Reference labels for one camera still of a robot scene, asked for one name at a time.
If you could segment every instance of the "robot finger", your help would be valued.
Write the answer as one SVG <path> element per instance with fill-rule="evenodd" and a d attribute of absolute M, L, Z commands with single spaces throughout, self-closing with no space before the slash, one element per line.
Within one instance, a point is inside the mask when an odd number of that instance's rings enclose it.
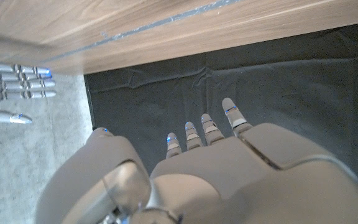
<path fill-rule="evenodd" d="M 0 72 L 0 80 L 4 82 L 21 80 L 49 80 L 51 78 L 51 74 Z"/>
<path fill-rule="evenodd" d="M 188 151 L 196 147 L 203 146 L 203 143 L 201 142 L 201 138 L 198 136 L 197 130 L 192 122 L 187 122 L 185 124 L 185 131 L 186 131 L 186 145 Z"/>
<path fill-rule="evenodd" d="M 176 134 L 169 133 L 167 137 L 167 159 L 172 156 L 181 154 L 181 148 L 177 139 Z"/>
<path fill-rule="evenodd" d="M 23 114 L 15 114 L 8 111 L 0 111 L 1 123 L 31 124 L 32 119 Z"/>
<path fill-rule="evenodd" d="M 24 81 L 6 81 L 4 87 L 7 91 L 51 88 L 56 85 L 52 79 L 37 79 Z"/>
<path fill-rule="evenodd" d="M 33 98 L 46 98 L 56 95 L 54 90 L 42 90 L 42 91 L 9 91 L 4 93 L 4 97 L 7 100 L 18 99 L 33 99 Z"/>
<path fill-rule="evenodd" d="M 247 120 L 244 118 L 244 116 L 241 114 L 237 106 L 230 98 L 223 99 L 222 107 L 224 113 L 227 116 L 227 119 L 229 120 L 231 128 L 237 137 L 240 133 L 252 128 L 252 125 L 247 122 Z"/>
<path fill-rule="evenodd" d="M 203 129 L 205 133 L 205 139 L 207 145 L 212 145 L 219 140 L 224 139 L 221 131 L 216 127 L 215 122 L 211 119 L 208 114 L 203 114 L 201 117 L 201 123 L 203 124 Z"/>

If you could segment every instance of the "metal finger segment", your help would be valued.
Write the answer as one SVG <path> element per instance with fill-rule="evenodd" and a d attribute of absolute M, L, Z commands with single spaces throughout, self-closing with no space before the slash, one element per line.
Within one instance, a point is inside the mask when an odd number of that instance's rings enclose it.
<path fill-rule="evenodd" d="M 18 72 L 18 65 L 9 65 L 5 63 L 0 63 L 0 72 Z"/>
<path fill-rule="evenodd" d="M 185 131 L 186 131 L 186 145 L 188 151 L 203 146 L 203 143 L 201 142 L 201 138 L 198 136 L 197 130 L 192 122 L 187 122 L 185 124 Z"/>
<path fill-rule="evenodd" d="M 212 145 L 219 140 L 224 139 L 221 131 L 216 127 L 215 122 L 211 119 L 208 114 L 203 114 L 201 117 L 201 123 L 205 133 L 205 140 L 207 145 Z"/>
<path fill-rule="evenodd" d="M 46 98 L 56 96 L 56 91 L 12 91 L 3 93 L 7 100 Z"/>
<path fill-rule="evenodd" d="M 252 125 L 247 122 L 240 110 L 230 98 L 223 99 L 222 107 L 227 119 L 229 120 L 231 128 L 237 137 L 240 133 L 252 128 Z"/>
<path fill-rule="evenodd" d="M 181 154 L 181 148 L 177 139 L 176 134 L 169 133 L 167 137 L 167 159 L 172 156 Z"/>

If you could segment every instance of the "black fabric backdrop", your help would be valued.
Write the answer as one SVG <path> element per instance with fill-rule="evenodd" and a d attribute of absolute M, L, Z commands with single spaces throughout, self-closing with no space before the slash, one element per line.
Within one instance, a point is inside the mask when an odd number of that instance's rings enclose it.
<path fill-rule="evenodd" d="M 358 175 L 358 25 L 85 75 L 85 82 L 93 125 L 128 138 L 149 172 L 165 158 L 169 132 L 182 150 L 187 121 L 202 135 L 203 113 L 232 135 L 221 108 L 230 97 L 249 123 L 305 136 Z"/>

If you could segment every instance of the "robotic hand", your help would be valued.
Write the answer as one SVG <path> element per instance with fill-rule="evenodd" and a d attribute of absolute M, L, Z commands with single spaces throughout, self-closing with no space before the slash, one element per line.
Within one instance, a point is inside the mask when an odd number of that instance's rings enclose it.
<path fill-rule="evenodd" d="M 274 124 L 251 126 L 231 99 L 222 103 L 234 137 L 208 114 L 206 143 L 185 125 L 149 176 L 130 142 L 107 129 L 56 171 L 36 223 L 358 223 L 358 179 L 319 145 Z"/>
<path fill-rule="evenodd" d="M 55 91 L 46 90 L 53 86 L 55 81 L 46 68 L 0 63 L 0 101 L 55 96 Z M 0 122 L 29 124 L 32 120 L 23 114 L 0 111 Z"/>

